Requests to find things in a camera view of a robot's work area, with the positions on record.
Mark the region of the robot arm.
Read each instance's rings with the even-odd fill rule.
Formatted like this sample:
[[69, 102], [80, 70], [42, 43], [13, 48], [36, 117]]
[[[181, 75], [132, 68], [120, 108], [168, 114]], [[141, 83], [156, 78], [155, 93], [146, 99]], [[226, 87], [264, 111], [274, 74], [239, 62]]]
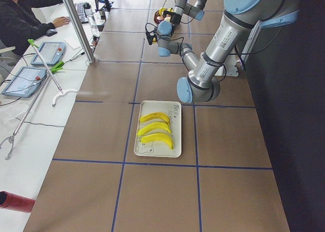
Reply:
[[224, 11], [220, 26], [205, 52], [197, 58], [192, 46], [177, 42], [172, 35], [182, 15], [202, 20], [207, 0], [176, 0], [172, 11], [164, 11], [170, 18], [163, 20], [152, 31], [146, 32], [148, 43], [157, 42], [158, 55], [178, 54], [189, 70], [187, 77], [177, 82], [177, 94], [183, 103], [209, 102], [220, 92], [215, 73], [223, 66], [238, 40], [250, 33], [260, 21], [261, 27], [278, 27], [296, 21], [300, 0], [223, 0]]
[[205, 13], [204, 8], [206, 2], [207, 0], [196, 0], [192, 5], [188, 3], [188, 0], [175, 0], [172, 11], [164, 10], [162, 15], [169, 17], [173, 25], [179, 25], [184, 14], [192, 19], [201, 21]]

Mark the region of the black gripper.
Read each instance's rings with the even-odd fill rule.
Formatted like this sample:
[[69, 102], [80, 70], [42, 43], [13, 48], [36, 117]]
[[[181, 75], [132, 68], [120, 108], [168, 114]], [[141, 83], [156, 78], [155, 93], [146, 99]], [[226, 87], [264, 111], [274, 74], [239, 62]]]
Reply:
[[151, 31], [149, 31], [147, 27], [145, 27], [145, 34], [149, 45], [152, 45], [153, 43], [157, 43], [158, 41], [157, 26], [155, 26]]
[[164, 10], [162, 15], [164, 17], [164, 20], [170, 22], [171, 24], [180, 24], [181, 22], [182, 16], [176, 12]]

